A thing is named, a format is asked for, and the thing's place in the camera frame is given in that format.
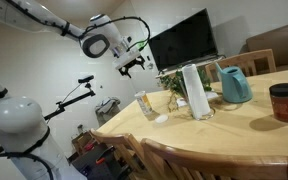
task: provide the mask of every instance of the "kettle handle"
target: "kettle handle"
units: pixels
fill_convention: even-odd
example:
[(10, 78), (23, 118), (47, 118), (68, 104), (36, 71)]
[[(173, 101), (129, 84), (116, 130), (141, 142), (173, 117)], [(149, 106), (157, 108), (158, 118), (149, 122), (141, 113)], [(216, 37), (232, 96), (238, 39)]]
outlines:
[(248, 96), (248, 89), (247, 89), (245, 77), (243, 77), (240, 74), (235, 74), (233, 76), (233, 79), (234, 79), (234, 83), (236, 84), (237, 92), (240, 95), (240, 98), (244, 98)]

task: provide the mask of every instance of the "tv screen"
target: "tv screen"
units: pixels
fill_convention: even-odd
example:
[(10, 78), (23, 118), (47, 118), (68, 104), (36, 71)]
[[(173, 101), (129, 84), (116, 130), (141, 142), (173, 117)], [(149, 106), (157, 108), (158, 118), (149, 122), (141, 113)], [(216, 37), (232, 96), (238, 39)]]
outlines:
[(202, 62), (218, 53), (206, 9), (152, 37), (149, 46), (159, 71)]

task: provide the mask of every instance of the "wooden chair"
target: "wooden chair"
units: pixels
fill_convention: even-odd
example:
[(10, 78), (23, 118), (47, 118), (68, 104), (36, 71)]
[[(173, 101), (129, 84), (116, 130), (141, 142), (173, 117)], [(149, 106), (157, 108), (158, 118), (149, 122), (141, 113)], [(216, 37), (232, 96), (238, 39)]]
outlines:
[(92, 141), (92, 136), (89, 132), (81, 133), (76, 138), (72, 139), (72, 144), (79, 156), (86, 153), (84, 146), (90, 141)]
[(155, 179), (269, 180), (288, 179), (288, 157), (232, 156), (186, 151), (143, 139), (148, 165)]
[[(256, 70), (256, 66), (255, 66), (255, 64), (257, 63), (255, 63), (255, 61), (257, 63), (260, 63), (260, 65), (262, 66), (263, 65), (265, 66), (265, 63), (262, 63), (262, 62), (267, 61), (269, 72), (271, 73), (276, 72), (275, 60), (273, 56), (273, 51), (271, 49), (239, 54), (239, 55), (232, 56), (232, 57), (223, 59), (221, 61), (218, 61), (217, 63), (222, 68), (227, 67), (227, 66), (238, 66), (241, 68), (245, 76), (255, 76), (258, 74)], [(215, 63), (206, 65), (205, 71), (206, 71), (207, 76), (210, 78), (211, 82), (214, 82), (214, 80), (217, 79), (217, 78), (214, 78), (214, 75), (217, 74)]]
[(105, 143), (115, 147), (117, 151), (116, 156), (118, 158), (122, 157), (132, 168), (131, 179), (152, 179), (152, 176), (146, 169), (143, 148), (132, 134), (108, 135), (97, 132), (94, 129), (91, 129), (90, 133), (98, 143)]

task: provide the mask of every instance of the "paper towel roll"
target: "paper towel roll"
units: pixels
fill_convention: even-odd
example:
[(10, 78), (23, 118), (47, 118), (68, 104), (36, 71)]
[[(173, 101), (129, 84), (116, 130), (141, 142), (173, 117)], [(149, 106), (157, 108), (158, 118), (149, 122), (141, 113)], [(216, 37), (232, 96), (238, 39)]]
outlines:
[(199, 119), (211, 111), (200, 76), (195, 64), (184, 66), (182, 72), (193, 116)]

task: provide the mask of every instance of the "table top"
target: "table top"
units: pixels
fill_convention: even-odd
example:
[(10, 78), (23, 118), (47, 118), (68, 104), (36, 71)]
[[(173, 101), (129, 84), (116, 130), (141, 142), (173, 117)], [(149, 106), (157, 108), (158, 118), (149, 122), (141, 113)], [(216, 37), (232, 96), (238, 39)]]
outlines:
[[(197, 121), (188, 107), (169, 113), (167, 103), (171, 93), (148, 94), (154, 112), (144, 116), (137, 101), (133, 101), (109, 122), (101, 126), (102, 133), (131, 133), (138, 141), (150, 138), (162, 144), (186, 150), (229, 155), (288, 156), (288, 123), (273, 118), (269, 87), (288, 82), (288, 71), (248, 77), (253, 98), (242, 104), (230, 104), (218, 97), (209, 101), (216, 110), (214, 117)], [(221, 83), (213, 83), (221, 91)], [(167, 114), (163, 123), (155, 118)]]

